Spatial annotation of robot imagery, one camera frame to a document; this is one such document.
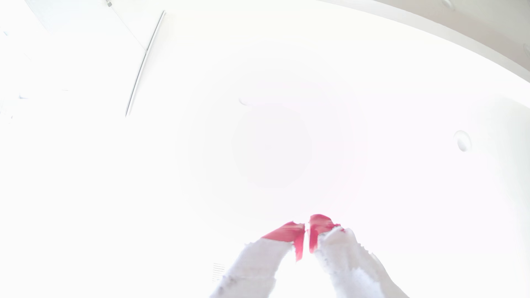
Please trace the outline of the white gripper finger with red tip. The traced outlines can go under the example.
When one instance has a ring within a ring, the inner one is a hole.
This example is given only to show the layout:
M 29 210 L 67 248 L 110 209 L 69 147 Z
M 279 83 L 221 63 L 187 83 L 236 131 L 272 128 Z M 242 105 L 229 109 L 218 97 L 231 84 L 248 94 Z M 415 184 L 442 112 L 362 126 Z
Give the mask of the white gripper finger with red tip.
M 210 297 L 269 297 L 283 259 L 291 251 L 302 259 L 305 234 L 304 223 L 291 221 L 246 244 Z
M 329 276 L 336 297 L 407 297 L 351 229 L 322 214 L 308 222 L 309 252 Z

